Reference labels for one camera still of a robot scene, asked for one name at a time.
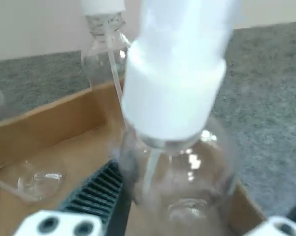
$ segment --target black vent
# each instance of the black vent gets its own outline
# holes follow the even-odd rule
[[[106,163],[60,205],[59,211],[96,215],[107,236],[125,234],[131,199],[115,162]]]

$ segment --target gray carpet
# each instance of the gray carpet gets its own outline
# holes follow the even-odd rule
[[[214,113],[236,138],[240,177],[266,215],[296,202],[296,23],[235,31]],[[16,113],[88,86],[80,53],[0,62]]]

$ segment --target threaded bottle neck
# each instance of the threaded bottle neck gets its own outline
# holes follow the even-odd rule
[[[87,15],[85,16],[90,33],[93,37],[101,37],[105,35],[104,21],[108,20],[108,25],[111,32],[118,31],[125,24],[121,13],[109,15]]]

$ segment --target white cap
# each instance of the white cap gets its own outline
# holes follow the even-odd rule
[[[82,0],[84,15],[106,15],[125,11],[124,0]]]
[[[181,140],[200,132],[226,71],[234,0],[146,0],[128,50],[122,111],[143,135]]]

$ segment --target cardboard box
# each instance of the cardboard box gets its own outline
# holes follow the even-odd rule
[[[108,110],[101,109],[103,101]],[[109,161],[108,117],[120,116],[118,111],[114,85],[103,84],[93,92],[87,89],[0,123],[0,171],[24,158],[40,158],[61,161],[67,172],[61,190],[41,202],[23,202],[0,190],[0,236],[12,235],[29,214],[40,209],[57,209],[79,183]],[[131,210],[129,225],[136,221],[134,215],[134,210]],[[230,228],[242,235],[263,219],[238,183],[229,219]],[[128,227],[126,234],[131,235],[130,231]]]

